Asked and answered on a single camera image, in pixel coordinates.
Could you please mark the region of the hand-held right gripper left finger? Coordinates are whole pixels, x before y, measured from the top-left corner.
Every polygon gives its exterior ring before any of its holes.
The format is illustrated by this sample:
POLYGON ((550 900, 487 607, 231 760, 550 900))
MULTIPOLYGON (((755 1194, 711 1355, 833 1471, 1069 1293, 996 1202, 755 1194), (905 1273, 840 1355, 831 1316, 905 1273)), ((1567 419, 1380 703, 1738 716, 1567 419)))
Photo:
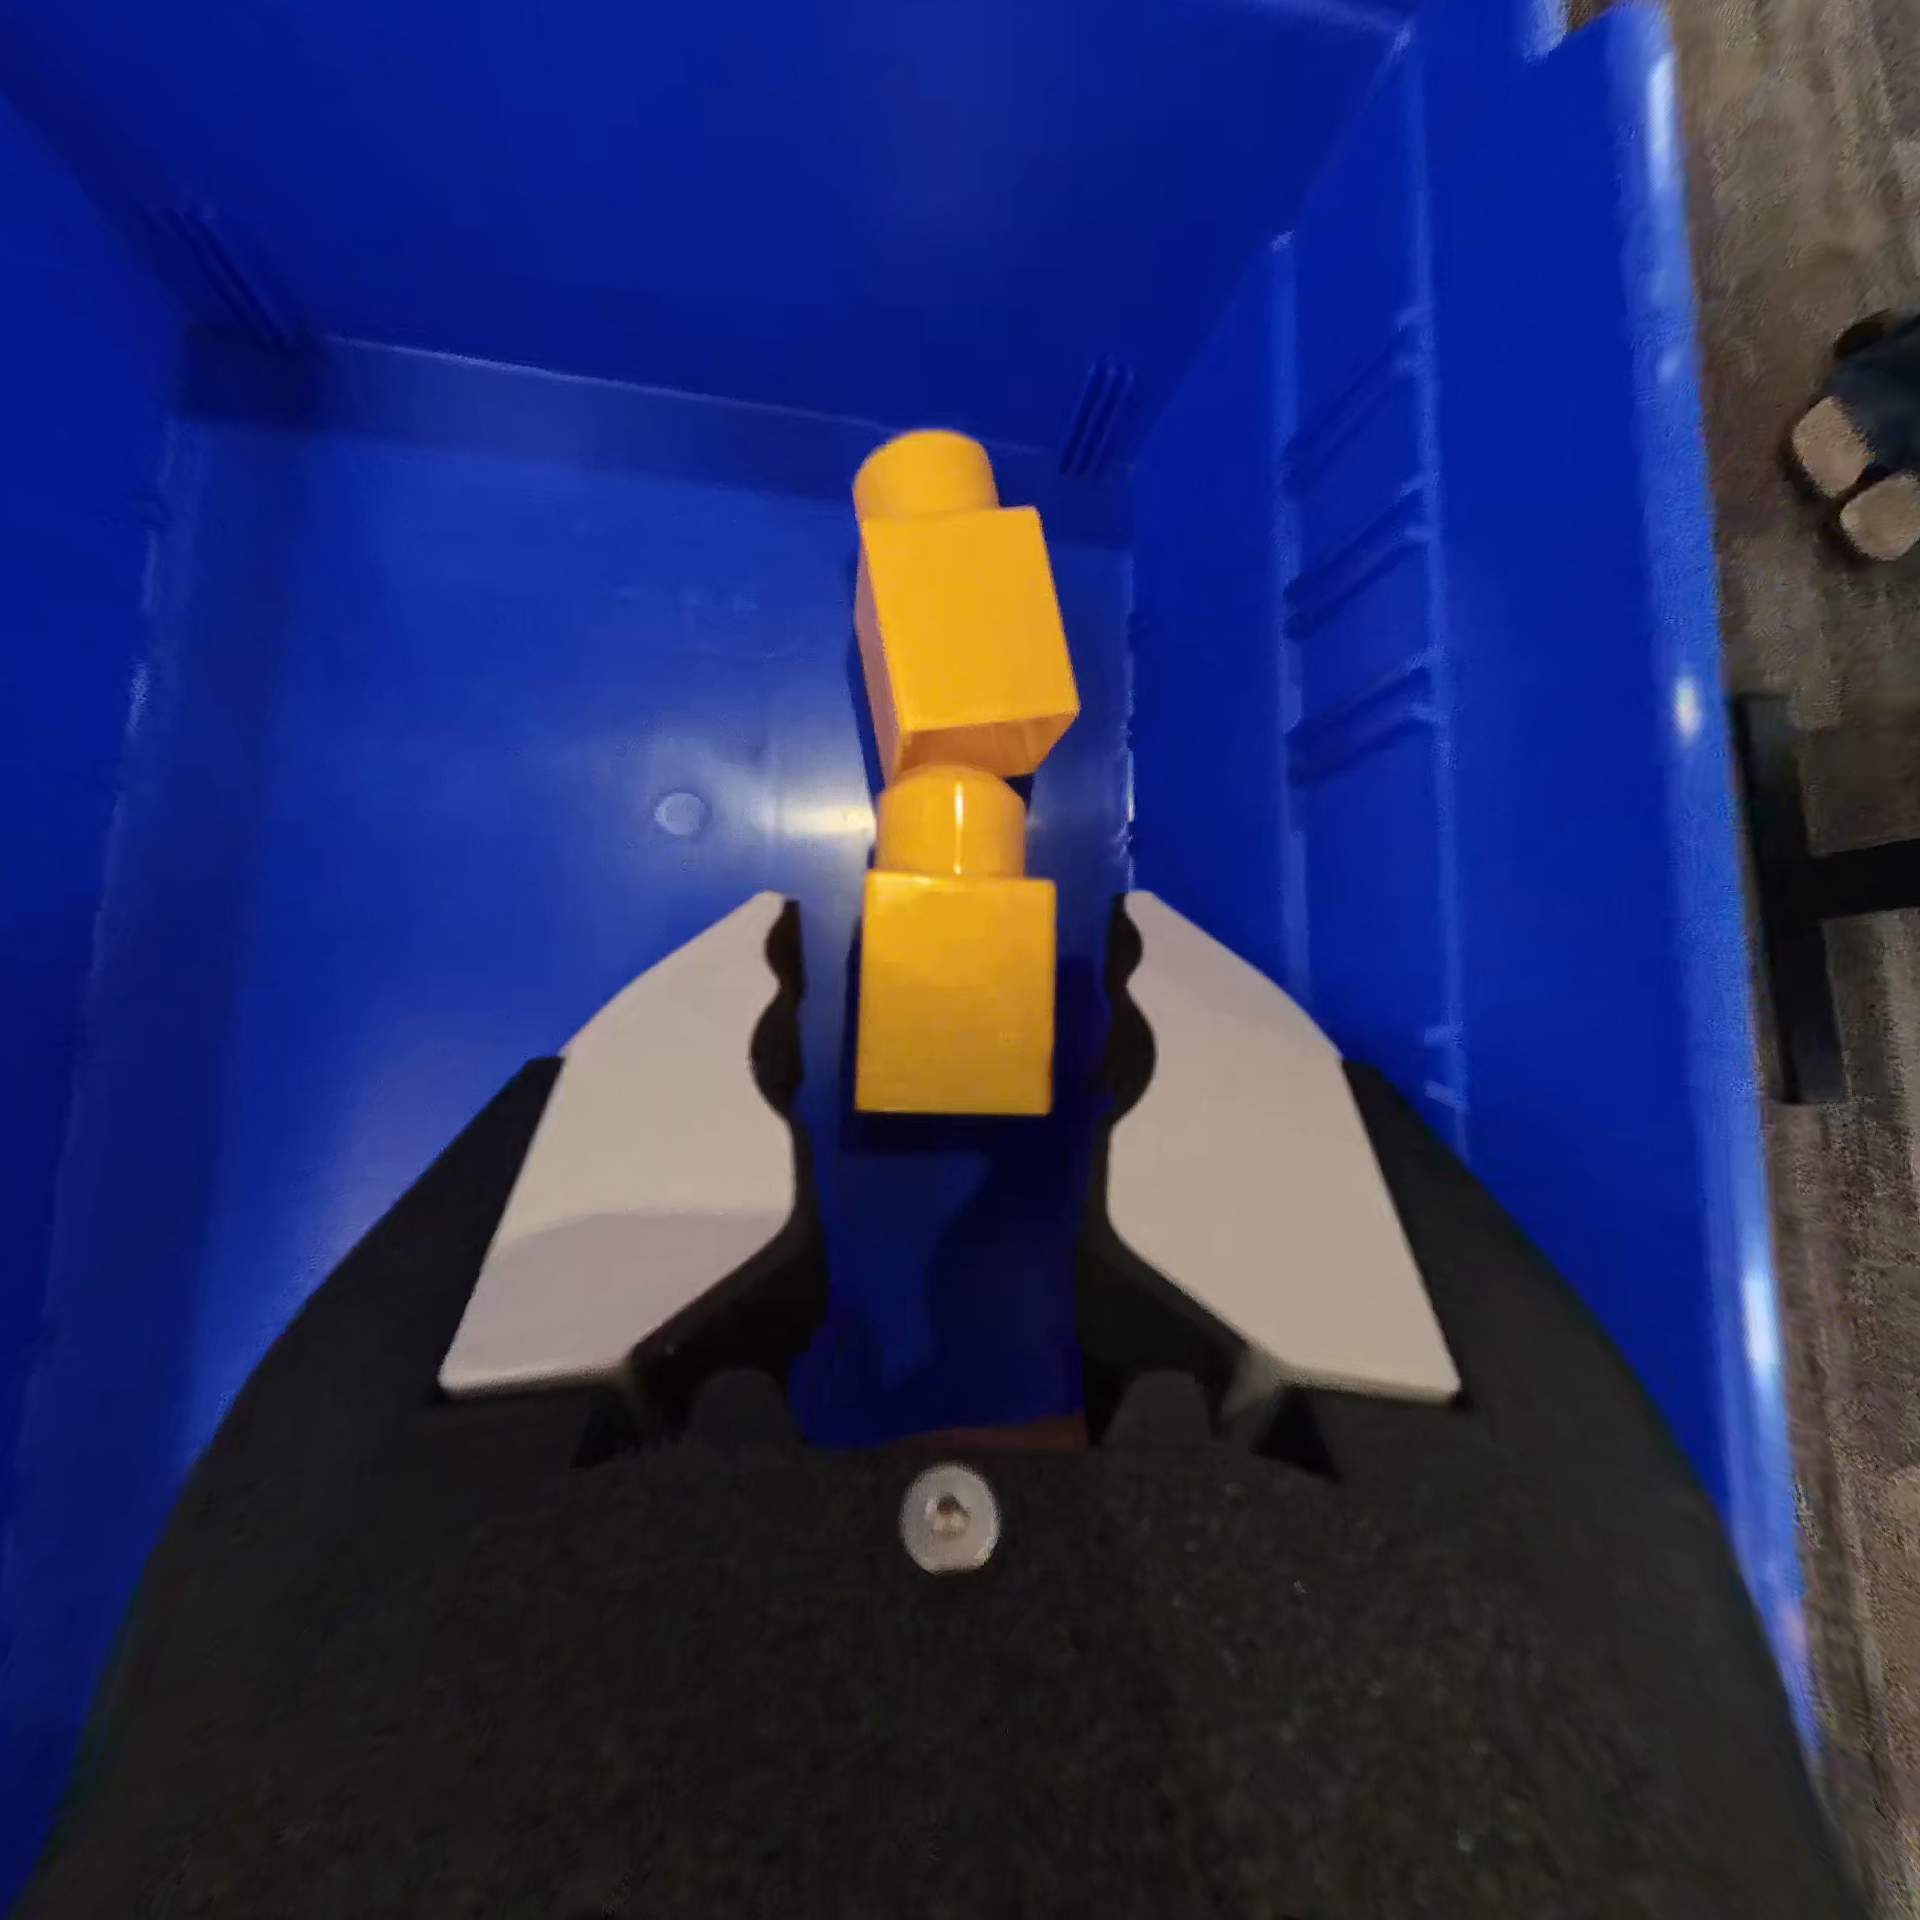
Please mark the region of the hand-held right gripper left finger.
POLYGON ((441 1365, 449 1400, 789 1382, 827 1309, 802 997, 801 905, 757 891, 565 1043, 441 1365))

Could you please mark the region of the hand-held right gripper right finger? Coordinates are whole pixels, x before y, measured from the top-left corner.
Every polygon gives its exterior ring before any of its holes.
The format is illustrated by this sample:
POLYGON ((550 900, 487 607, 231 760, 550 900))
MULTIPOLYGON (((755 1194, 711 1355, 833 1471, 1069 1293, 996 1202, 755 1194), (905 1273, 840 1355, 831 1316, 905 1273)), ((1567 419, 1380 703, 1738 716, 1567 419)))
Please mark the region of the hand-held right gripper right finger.
POLYGON ((1115 900, 1106 995, 1076 1241, 1093 1387, 1188 1374, 1205 1410, 1292 1387, 1448 1406, 1461 1371, 1326 1031, 1153 891, 1115 900))

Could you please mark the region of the yellow toy building block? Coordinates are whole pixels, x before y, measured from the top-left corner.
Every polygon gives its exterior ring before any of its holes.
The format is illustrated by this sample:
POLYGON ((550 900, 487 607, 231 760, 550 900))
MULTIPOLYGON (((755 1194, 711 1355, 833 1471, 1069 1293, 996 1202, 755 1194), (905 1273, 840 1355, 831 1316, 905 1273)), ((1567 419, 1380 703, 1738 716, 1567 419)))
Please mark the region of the yellow toy building block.
POLYGON ((1043 512, 1000 498, 984 443, 911 430, 862 464, 853 515, 877 780, 927 763, 1033 779, 1082 714, 1043 512))
POLYGON ((877 797, 862 890, 853 1106, 905 1117, 1054 1110, 1060 887, 1029 873, 1029 809, 931 760, 877 797))

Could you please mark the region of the blue plastic bin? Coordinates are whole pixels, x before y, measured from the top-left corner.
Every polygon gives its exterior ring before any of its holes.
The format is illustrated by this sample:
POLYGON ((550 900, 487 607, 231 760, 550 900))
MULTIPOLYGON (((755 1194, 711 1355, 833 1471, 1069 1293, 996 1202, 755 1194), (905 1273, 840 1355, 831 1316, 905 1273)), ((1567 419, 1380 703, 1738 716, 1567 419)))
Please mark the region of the blue plastic bin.
POLYGON ((5 4, 4 1888, 256 1357, 761 890, 805 1413, 1065 1410, 1127 887, 1593 1307, 1812 1725, 1660 4, 5 4), (1054 550, 1065 1091, 870 1146, 851 486, 915 426, 1054 550))

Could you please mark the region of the black chair base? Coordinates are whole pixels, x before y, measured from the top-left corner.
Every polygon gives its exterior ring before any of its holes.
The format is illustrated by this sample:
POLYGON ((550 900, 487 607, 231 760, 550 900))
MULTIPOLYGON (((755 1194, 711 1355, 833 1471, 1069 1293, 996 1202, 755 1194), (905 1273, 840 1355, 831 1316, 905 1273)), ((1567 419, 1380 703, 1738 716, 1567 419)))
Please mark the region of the black chair base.
MULTIPOLYGON (((1783 436, 1788 479, 1854 570, 1917 551, 1917 309, 1850 323, 1826 381, 1783 436)), ((1827 923, 1917 910, 1917 840, 1815 850, 1800 733, 1783 695, 1731 699, 1781 1100, 1844 1100, 1827 923)))

